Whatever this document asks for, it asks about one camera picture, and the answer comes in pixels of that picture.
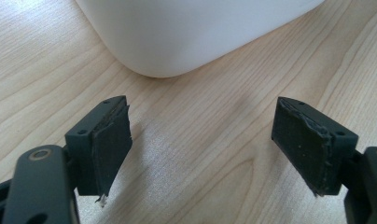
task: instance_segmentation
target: light wood surface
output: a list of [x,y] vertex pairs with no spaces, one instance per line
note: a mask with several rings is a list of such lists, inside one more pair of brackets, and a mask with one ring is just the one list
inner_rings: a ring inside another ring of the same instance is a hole
[[133,148],[82,223],[345,223],[271,140],[278,96],[304,101],[377,146],[377,0],[327,0],[181,77],[116,61],[73,0],[0,0],[0,182],[23,152],[127,95]]

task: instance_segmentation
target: wood grain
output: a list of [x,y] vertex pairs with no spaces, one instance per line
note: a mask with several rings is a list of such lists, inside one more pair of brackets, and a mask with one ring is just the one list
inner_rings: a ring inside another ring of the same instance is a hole
[[276,98],[302,100],[377,146],[377,0],[327,0],[181,77],[135,74],[75,1],[0,1],[0,182],[23,152],[127,95],[133,149],[82,223],[345,223],[271,141]]

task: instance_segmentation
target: wooden table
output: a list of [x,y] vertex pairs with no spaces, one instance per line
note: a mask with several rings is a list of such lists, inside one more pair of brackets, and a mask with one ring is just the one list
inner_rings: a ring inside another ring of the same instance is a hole
[[0,1],[0,182],[121,94],[133,148],[104,208],[78,198],[82,223],[344,223],[346,189],[315,198],[272,119],[278,96],[296,98],[377,146],[377,0],[327,0],[167,79],[116,61],[73,0]]

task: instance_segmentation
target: white object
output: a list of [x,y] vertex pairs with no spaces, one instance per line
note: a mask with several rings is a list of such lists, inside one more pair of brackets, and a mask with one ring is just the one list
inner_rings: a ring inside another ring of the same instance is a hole
[[149,77],[187,73],[323,1],[77,0],[116,58]]

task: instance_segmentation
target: tabletop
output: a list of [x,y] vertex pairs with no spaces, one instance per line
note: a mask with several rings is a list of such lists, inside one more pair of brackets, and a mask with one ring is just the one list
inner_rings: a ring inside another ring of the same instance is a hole
[[86,223],[345,223],[271,140],[276,99],[312,105],[377,146],[377,0],[327,0],[183,76],[118,62],[74,0],[0,1],[0,182],[23,152],[64,145],[99,102],[126,95],[133,148]]

